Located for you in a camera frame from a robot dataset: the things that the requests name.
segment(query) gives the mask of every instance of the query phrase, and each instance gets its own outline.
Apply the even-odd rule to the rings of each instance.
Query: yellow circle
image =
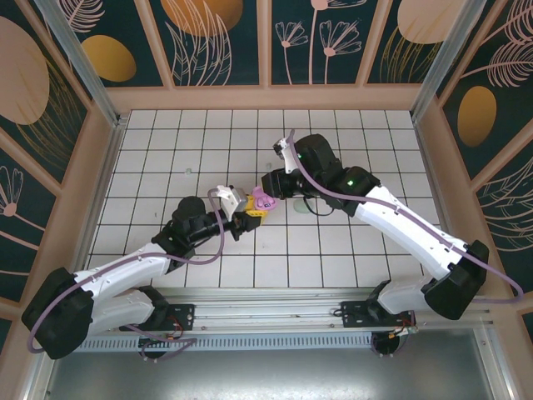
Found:
[[[464,0],[402,0],[398,29],[412,43],[442,42],[457,19]]]
[[[47,107],[47,59],[26,31],[4,17],[0,17],[0,88],[0,115],[13,123],[34,123]]]
[[[218,15],[226,30],[235,27],[242,15],[242,0],[161,0],[161,5],[171,21],[182,31],[194,36],[214,36],[217,26],[209,28],[205,4],[213,18]]]
[[[461,141],[471,148],[482,144],[496,120],[496,98],[482,86],[474,86],[461,100],[457,128]]]
[[[112,37],[91,36],[83,41],[82,47],[100,78],[124,82],[133,78],[137,71],[133,55]]]

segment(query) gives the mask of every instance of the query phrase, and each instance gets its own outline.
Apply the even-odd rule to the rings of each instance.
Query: floor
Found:
[[[135,110],[87,266],[149,242],[181,198],[206,198],[220,184],[250,193],[264,173],[283,167],[271,146],[292,128],[296,139],[320,133],[344,166],[369,169],[412,210],[439,224],[407,111]],[[178,268],[152,285],[372,288],[385,279],[423,274],[417,260],[373,227],[340,211],[329,217],[298,213],[295,201],[281,202],[264,226],[239,242],[228,234],[216,262]],[[329,211],[322,200],[312,204],[319,213]],[[197,257],[208,258],[217,248],[213,238],[197,249]]]

